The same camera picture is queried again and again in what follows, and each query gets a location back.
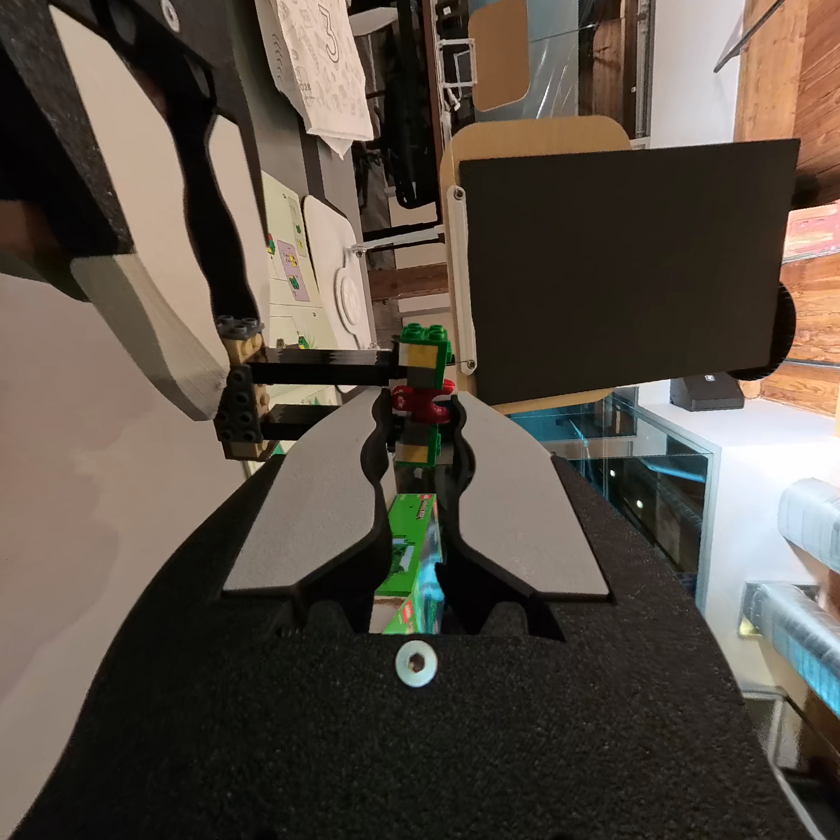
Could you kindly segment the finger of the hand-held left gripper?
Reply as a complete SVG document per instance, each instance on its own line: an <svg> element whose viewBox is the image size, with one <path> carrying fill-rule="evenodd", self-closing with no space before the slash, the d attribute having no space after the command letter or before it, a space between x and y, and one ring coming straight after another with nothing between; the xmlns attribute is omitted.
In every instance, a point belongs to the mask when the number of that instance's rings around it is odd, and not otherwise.
<svg viewBox="0 0 840 840"><path fill-rule="evenodd" d="M186 228L209 288L213 318L260 321L240 236L209 158L209 136L218 120L215 112L171 112L171 134L184 180Z"/></svg>
<svg viewBox="0 0 840 840"><path fill-rule="evenodd" d="M75 258L70 272L143 375L197 422L214 419L229 362L208 301L181 314L135 253Z"/></svg>

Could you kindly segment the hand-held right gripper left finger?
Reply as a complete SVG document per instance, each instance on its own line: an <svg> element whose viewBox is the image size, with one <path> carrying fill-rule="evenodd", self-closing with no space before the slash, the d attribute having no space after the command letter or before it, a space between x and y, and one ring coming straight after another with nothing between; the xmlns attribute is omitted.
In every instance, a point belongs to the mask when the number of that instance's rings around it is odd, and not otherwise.
<svg viewBox="0 0 840 840"><path fill-rule="evenodd" d="M224 584L226 595L279 595L299 624L338 603L368 633L392 562L387 449L391 397L367 388L309 429L283 459Z"/></svg>

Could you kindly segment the black beam green brick assembly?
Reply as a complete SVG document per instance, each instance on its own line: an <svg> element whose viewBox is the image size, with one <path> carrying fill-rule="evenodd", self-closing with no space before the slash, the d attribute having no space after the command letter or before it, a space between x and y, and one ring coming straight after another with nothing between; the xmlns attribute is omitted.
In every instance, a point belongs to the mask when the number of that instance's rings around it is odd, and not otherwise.
<svg viewBox="0 0 840 840"><path fill-rule="evenodd" d="M247 362L257 385L387 387L398 416L393 434L399 466L431 469L442 451L441 427L449 423L455 384L445 376L454 361L447 330L415 323L403 328L389 350L268 350Z"/></svg>

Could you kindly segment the green instruction booklet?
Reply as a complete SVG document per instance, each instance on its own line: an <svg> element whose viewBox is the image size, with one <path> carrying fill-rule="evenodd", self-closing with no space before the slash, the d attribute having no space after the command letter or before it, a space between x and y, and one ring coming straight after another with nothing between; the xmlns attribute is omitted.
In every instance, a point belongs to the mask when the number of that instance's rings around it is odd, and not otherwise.
<svg viewBox="0 0 840 840"><path fill-rule="evenodd" d="M266 172L261 180L269 236L269 301L260 310L264 346L337 350L340 344L312 264L301 199Z"/></svg>

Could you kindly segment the green toy box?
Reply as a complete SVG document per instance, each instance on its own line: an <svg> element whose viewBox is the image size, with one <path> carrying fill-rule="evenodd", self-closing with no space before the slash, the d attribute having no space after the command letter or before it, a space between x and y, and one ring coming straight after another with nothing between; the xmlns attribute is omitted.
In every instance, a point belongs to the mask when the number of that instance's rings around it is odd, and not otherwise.
<svg viewBox="0 0 840 840"><path fill-rule="evenodd" d="M438 581L444 561L434 494L402 493L389 512L392 562L374 594L371 632L383 635L435 635L445 611Z"/></svg>

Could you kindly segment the white rounded panel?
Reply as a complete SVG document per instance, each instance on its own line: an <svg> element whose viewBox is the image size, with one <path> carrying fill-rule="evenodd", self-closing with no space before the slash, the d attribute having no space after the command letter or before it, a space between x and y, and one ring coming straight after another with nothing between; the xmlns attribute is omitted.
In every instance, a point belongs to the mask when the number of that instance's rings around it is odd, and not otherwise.
<svg viewBox="0 0 840 840"><path fill-rule="evenodd" d="M314 346L319 350L376 348L361 254L350 222L315 196L305 196L301 209L318 289L313 311L320 325Z"/></svg>

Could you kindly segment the glass tank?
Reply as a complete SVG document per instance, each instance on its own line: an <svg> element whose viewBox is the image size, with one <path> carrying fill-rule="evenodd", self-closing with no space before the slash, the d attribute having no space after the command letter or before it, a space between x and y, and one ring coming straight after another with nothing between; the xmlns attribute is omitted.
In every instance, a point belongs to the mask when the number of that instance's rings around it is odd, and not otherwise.
<svg viewBox="0 0 840 840"><path fill-rule="evenodd" d="M570 462L697 594L711 453L637 407L637 388L510 419Z"/></svg>

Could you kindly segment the white printed paper bag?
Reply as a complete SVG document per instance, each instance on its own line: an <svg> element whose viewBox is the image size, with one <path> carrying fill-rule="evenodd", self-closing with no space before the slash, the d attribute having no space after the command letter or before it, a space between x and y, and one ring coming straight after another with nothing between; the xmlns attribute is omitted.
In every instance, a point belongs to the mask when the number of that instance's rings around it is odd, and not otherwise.
<svg viewBox="0 0 840 840"><path fill-rule="evenodd" d="M256 1L276 88L340 159L373 139L365 78L344 1Z"/></svg>

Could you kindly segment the small black device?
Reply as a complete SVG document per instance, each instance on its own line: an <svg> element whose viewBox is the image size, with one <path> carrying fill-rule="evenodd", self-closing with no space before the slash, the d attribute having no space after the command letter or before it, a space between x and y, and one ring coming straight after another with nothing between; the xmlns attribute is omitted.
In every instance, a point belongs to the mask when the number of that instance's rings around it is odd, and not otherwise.
<svg viewBox="0 0 840 840"><path fill-rule="evenodd" d="M669 402L692 413L740 410L745 396L729 373L694 374L670 380Z"/></svg>

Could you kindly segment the white cabinet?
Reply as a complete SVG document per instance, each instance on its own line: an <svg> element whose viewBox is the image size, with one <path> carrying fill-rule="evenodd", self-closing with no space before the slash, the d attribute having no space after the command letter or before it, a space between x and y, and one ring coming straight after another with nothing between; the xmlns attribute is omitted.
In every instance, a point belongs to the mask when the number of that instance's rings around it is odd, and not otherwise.
<svg viewBox="0 0 840 840"><path fill-rule="evenodd" d="M731 626L744 585L814 584L830 570L778 530L783 491L797 480L838 486L833 421L753 399L740 410L689 413L669 402L669 382L641 384L638 406L665 428L710 453L696 602L709 624Z"/></svg>

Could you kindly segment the wooden chair with black pad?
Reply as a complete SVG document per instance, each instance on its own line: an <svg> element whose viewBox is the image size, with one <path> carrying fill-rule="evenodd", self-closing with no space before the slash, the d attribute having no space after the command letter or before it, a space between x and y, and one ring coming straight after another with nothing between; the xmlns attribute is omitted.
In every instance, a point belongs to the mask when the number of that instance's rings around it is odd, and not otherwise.
<svg viewBox="0 0 840 840"><path fill-rule="evenodd" d="M633 150L602 116L478 122L439 170L456 381L501 413L774 373L800 141Z"/></svg>

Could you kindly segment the white plastic roll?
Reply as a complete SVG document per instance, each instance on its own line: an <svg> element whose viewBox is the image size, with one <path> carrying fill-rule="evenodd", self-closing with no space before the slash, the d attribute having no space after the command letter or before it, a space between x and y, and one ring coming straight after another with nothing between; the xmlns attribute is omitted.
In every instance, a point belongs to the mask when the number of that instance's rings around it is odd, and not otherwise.
<svg viewBox="0 0 840 840"><path fill-rule="evenodd" d="M839 572L839 489L815 478L799 479L784 489L778 530L799 549Z"/></svg>

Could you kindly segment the red cardboard box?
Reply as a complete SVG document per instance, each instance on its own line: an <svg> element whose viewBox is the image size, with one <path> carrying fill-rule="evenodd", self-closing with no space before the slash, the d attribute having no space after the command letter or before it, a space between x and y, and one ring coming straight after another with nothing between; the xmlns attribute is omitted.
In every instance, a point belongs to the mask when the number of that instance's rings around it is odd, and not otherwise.
<svg viewBox="0 0 840 840"><path fill-rule="evenodd" d="M839 200L789 213L783 264L839 253Z"/></svg>

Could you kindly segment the black metal frame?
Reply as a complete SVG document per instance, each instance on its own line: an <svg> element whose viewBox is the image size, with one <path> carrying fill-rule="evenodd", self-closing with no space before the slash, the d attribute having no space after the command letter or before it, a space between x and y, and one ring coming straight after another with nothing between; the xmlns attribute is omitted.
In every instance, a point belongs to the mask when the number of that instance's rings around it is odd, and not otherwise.
<svg viewBox="0 0 840 840"><path fill-rule="evenodd" d="M349 12L374 134L352 148L362 242L419 245L443 223L429 2L349 2Z"/></svg>

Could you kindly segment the silver duct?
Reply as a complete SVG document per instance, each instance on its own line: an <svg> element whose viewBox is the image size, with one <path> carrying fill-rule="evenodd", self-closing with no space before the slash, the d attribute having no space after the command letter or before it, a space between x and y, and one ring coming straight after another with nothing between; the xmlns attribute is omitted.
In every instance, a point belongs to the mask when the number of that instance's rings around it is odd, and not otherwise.
<svg viewBox="0 0 840 840"><path fill-rule="evenodd" d="M839 622L814 600L816 588L778 581L744 587L738 634L761 637L839 715Z"/></svg>

